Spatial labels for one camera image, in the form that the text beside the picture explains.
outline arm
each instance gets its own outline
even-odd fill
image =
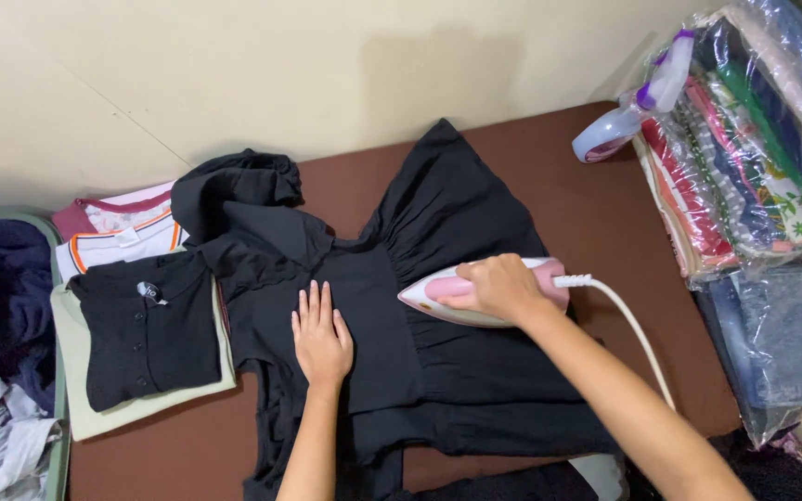
[[[291,317],[296,358],[308,380],[308,393],[277,501],[326,501],[335,493],[336,413],[354,344],[340,311],[332,309],[327,282],[320,295],[317,282],[311,282],[307,297],[300,290],[298,313]]]
[[[461,265],[457,274],[475,284],[475,293],[440,302],[505,318],[525,331],[666,499],[751,499],[707,440],[541,295],[518,256]]]

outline spray bottle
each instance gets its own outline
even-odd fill
[[[624,93],[618,99],[619,108],[602,115],[571,142],[578,160],[593,163],[607,159],[633,139],[642,120],[674,108],[689,75],[694,42],[695,34],[690,29],[676,34],[670,48],[655,61],[652,79]]]

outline hand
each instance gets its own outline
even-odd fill
[[[292,313],[291,322],[296,359],[308,387],[325,386],[338,391],[351,370],[355,344],[340,311],[332,309],[330,284],[324,282],[320,292],[312,280],[310,294],[300,290],[298,313]]]
[[[457,276],[474,285],[474,293],[439,298],[440,304],[498,316],[514,324],[535,305],[548,303],[531,270],[518,254],[501,254],[456,268]]]

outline brown mattress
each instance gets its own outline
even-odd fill
[[[625,299],[664,370],[679,411],[705,436],[740,424],[735,400],[683,280],[639,162],[629,146],[584,165],[575,135],[614,105],[595,103],[467,131],[485,163],[528,206],[552,256],[569,273],[592,273]],[[308,211],[354,237],[410,149],[396,144],[299,165]],[[653,386],[639,342],[597,290],[573,290],[578,322]],[[70,494],[85,500],[241,499],[256,462],[256,378],[73,444]],[[622,412],[628,402],[621,401]],[[551,462],[551,458],[449,457],[405,452],[405,488],[418,491]]]

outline beige wall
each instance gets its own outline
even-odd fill
[[[0,0],[0,204],[607,99],[722,0]]]

